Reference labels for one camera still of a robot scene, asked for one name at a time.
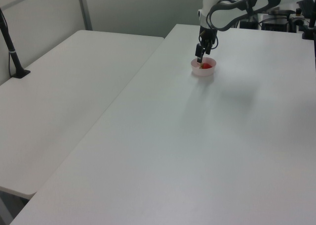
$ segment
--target white table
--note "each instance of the white table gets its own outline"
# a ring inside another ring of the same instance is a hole
[[[314,225],[314,43],[177,25],[12,225]]]
[[[0,190],[31,198],[162,38],[79,31],[0,87]]]

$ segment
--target black mount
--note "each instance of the black mount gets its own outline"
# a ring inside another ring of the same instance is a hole
[[[313,6],[313,12],[312,12],[312,17],[310,20],[310,24],[308,25],[308,28],[306,28],[304,30],[303,36],[302,38],[305,40],[315,40],[315,33],[316,33],[316,29],[315,29],[315,22],[316,22],[316,0]]]
[[[11,55],[13,63],[15,65],[16,73],[12,77],[21,79],[21,78],[25,77],[26,75],[28,75],[31,71],[25,70],[21,66],[20,60],[19,60],[18,55],[15,51],[13,42],[12,42],[10,34],[9,34],[9,29],[8,29],[8,26],[7,26],[7,23],[5,21],[5,17],[4,17],[4,14],[3,14],[1,8],[0,8],[0,29],[1,29],[2,35],[4,37],[4,41],[6,43],[6,46],[9,49],[9,53]]]

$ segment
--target small bowl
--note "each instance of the small bowl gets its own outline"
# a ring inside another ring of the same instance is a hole
[[[211,65],[211,68],[206,68],[206,69],[201,69],[200,68],[200,63],[198,63],[198,59],[194,59],[191,62],[191,66],[192,66],[192,71],[195,75],[200,76],[200,77],[206,77],[206,76],[210,76],[214,73],[214,69],[216,66],[216,61],[212,58],[203,58],[202,63],[208,63],[209,65]]]

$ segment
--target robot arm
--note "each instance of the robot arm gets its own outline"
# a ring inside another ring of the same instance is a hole
[[[210,54],[217,39],[217,31],[226,31],[236,22],[268,10],[279,4],[300,0],[203,0],[203,9],[198,11],[200,34],[197,45],[197,61]]]

